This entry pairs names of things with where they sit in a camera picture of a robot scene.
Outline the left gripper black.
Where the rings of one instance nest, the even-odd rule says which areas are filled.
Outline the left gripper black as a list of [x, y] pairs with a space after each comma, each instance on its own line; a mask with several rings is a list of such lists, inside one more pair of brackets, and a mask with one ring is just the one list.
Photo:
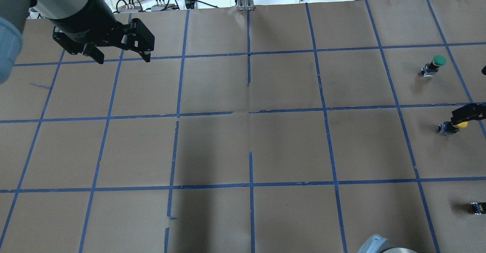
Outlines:
[[133, 51], [151, 62], [155, 36], [139, 18], [123, 25], [114, 17], [104, 0], [88, 0], [80, 11], [70, 17], [53, 19], [52, 38], [68, 53], [90, 57], [104, 64], [104, 53], [98, 47], [117, 47]]

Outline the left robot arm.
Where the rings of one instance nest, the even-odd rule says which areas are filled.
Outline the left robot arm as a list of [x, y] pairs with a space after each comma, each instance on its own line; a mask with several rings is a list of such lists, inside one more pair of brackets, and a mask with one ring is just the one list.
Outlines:
[[34, 9], [54, 24], [52, 38], [71, 55], [104, 63], [101, 47], [134, 51], [147, 63], [155, 37], [139, 18], [119, 22], [104, 0], [1, 0], [0, 80], [5, 83], [23, 47], [22, 33]]

